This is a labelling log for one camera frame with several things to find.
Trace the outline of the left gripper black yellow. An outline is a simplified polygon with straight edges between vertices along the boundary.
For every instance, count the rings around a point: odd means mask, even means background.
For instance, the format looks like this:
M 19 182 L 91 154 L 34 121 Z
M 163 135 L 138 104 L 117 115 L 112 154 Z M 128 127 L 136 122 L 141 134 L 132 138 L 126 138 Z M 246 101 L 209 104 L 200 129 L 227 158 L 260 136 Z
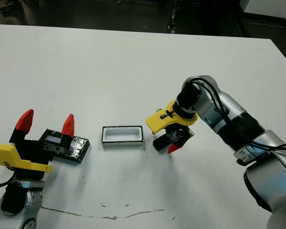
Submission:
M 0 144 L 0 165 L 13 171 L 17 179 L 43 179 L 50 173 L 54 152 L 45 150 L 42 142 L 24 140 L 29 133 L 34 110 L 29 109 L 18 120 L 9 144 Z M 61 146 L 69 148 L 74 137 L 74 116 L 69 114 L 61 131 Z

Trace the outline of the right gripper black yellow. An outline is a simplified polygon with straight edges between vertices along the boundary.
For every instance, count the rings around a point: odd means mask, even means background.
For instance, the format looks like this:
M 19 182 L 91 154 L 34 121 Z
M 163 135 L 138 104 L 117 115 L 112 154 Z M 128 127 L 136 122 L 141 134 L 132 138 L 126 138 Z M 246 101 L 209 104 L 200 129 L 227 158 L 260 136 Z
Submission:
M 172 100 L 165 109 L 157 110 L 155 114 L 145 121 L 153 134 L 165 130 L 165 134 L 154 139 L 154 144 L 171 144 L 167 154 L 182 148 L 187 140 L 194 134 L 189 129 L 197 120 L 197 114 L 191 114 L 190 118 L 184 118 L 175 111 L 175 100 Z

